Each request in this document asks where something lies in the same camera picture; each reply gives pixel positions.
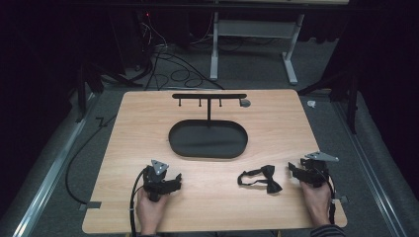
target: hand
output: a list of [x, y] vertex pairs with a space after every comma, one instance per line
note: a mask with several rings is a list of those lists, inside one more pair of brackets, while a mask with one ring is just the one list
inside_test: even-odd
[[331, 201], [330, 188], [326, 183], [314, 188], [305, 182], [299, 182], [304, 193], [305, 205], [315, 227], [330, 224], [329, 208]]
[[169, 195], [164, 195], [158, 202], [154, 202], [148, 198], [148, 193], [144, 189], [138, 191], [136, 215], [141, 225], [142, 235], [156, 234], [157, 226], [163, 219], [164, 206], [168, 198]]

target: black jewelry holder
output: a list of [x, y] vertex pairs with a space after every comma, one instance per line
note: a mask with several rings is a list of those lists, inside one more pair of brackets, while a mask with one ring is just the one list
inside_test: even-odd
[[246, 149], [247, 132], [237, 122], [231, 120], [213, 120], [210, 118], [211, 100], [236, 99], [240, 107], [249, 107], [250, 102], [244, 100], [246, 94], [173, 94], [174, 99], [207, 100], [207, 119], [187, 119], [177, 122], [169, 132], [172, 150], [181, 156], [201, 158], [231, 159], [239, 156]]

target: black bow tie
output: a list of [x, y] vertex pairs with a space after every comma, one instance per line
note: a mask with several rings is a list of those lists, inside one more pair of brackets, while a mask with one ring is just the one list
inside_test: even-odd
[[[241, 182], [241, 178], [243, 176], [255, 176], [258, 175], [260, 173], [263, 173], [263, 175], [265, 176], [265, 178], [267, 178], [267, 180], [257, 180], [251, 184], [243, 184], [243, 182]], [[275, 173], [275, 166], [272, 165], [266, 165], [262, 168], [260, 168], [259, 170], [253, 170], [253, 171], [243, 171], [243, 173], [237, 178], [237, 184], [238, 185], [244, 185], [244, 186], [252, 186], [256, 183], [262, 183], [262, 184], [267, 184], [267, 193], [268, 194], [274, 194], [274, 193], [278, 193], [279, 191], [281, 191], [283, 188], [281, 188], [281, 186], [274, 181], [274, 179], [272, 178], [272, 176]]]

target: person's left hand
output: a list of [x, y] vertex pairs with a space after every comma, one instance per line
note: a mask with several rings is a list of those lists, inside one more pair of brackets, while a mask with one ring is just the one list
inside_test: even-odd
[[168, 199], [169, 195], [164, 195], [158, 202], [154, 202], [148, 198], [148, 193], [144, 189], [138, 191], [136, 215], [141, 225], [141, 235], [156, 234], [157, 226], [163, 219], [164, 206]]

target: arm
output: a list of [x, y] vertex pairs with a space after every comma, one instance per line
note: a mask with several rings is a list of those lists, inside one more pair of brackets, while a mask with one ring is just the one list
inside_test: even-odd
[[310, 213], [315, 229], [312, 237], [345, 236], [337, 225], [330, 224], [329, 207], [331, 201], [330, 189], [326, 183], [319, 188], [313, 188], [305, 182], [300, 182], [304, 194], [305, 205]]
[[168, 198], [168, 195], [164, 195], [158, 202], [154, 202], [148, 199], [148, 193], [144, 189], [138, 191], [136, 215], [141, 225], [141, 236], [155, 236], [157, 227], [163, 219]]

